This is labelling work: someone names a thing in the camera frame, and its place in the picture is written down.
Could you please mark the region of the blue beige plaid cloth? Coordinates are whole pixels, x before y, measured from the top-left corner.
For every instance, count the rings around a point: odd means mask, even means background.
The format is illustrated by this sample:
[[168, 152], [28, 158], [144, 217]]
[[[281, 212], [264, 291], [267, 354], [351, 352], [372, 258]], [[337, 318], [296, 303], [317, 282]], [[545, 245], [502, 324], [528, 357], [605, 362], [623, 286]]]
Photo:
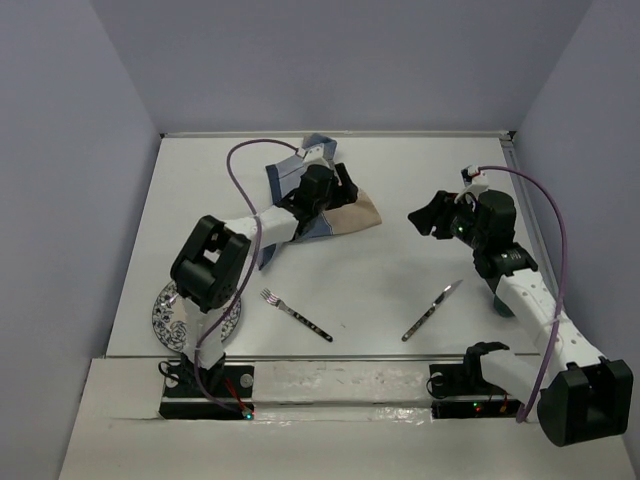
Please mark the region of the blue beige plaid cloth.
[[[305, 150], [323, 146], [323, 158], [334, 164], [337, 141], [314, 133], [306, 136], [301, 144]], [[303, 160], [291, 155], [288, 158], [265, 167], [273, 203], [298, 186], [302, 175]], [[318, 238], [346, 235], [359, 232], [382, 223], [382, 218], [373, 201], [360, 187], [356, 188], [357, 199], [354, 203], [325, 211], [303, 236], [293, 243], [301, 243]]]

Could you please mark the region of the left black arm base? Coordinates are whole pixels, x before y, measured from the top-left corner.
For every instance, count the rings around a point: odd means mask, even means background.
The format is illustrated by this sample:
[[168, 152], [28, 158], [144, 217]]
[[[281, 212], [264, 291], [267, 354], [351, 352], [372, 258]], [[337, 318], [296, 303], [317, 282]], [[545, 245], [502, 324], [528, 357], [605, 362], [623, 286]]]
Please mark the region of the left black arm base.
[[222, 374], [201, 381], [208, 394], [201, 391], [192, 368], [178, 361], [161, 361], [163, 390], [159, 416], [166, 420], [251, 421], [255, 418], [253, 387], [255, 367], [250, 364], [226, 364]]

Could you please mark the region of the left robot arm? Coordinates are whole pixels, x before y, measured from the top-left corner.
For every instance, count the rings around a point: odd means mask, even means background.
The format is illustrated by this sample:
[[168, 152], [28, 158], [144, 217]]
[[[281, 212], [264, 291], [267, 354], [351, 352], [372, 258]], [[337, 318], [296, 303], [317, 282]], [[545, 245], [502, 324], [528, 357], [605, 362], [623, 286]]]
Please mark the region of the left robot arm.
[[344, 164], [314, 163], [299, 184], [261, 213], [222, 221], [211, 215], [195, 225], [170, 277], [189, 302], [183, 378], [198, 394], [213, 397], [221, 383], [225, 352], [221, 323], [248, 284], [262, 249], [307, 234], [327, 210], [353, 203], [358, 188]]

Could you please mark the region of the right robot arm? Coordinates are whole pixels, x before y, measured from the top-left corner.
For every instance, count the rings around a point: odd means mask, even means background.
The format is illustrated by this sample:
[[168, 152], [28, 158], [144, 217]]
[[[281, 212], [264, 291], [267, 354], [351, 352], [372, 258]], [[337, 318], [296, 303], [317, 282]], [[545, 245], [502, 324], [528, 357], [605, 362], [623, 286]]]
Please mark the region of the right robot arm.
[[421, 235], [457, 238], [471, 248], [495, 308], [520, 323], [546, 368], [540, 374], [502, 342], [478, 342], [460, 363], [432, 368], [431, 394], [441, 400], [501, 390], [531, 403], [558, 447], [621, 435], [628, 427], [633, 373], [625, 361], [607, 359], [565, 313], [555, 311], [535, 260], [514, 239], [516, 217], [513, 198], [496, 190], [463, 198], [438, 191], [408, 215]]

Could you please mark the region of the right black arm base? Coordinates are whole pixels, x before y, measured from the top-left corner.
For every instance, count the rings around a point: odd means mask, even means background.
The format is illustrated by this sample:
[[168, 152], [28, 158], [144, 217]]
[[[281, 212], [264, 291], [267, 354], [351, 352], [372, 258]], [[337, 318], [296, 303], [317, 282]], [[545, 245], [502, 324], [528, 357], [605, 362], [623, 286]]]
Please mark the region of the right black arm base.
[[425, 387], [436, 420], [514, 418], [521, 403], [491, 384], [472, 384], [462, 364], [429, 367]]

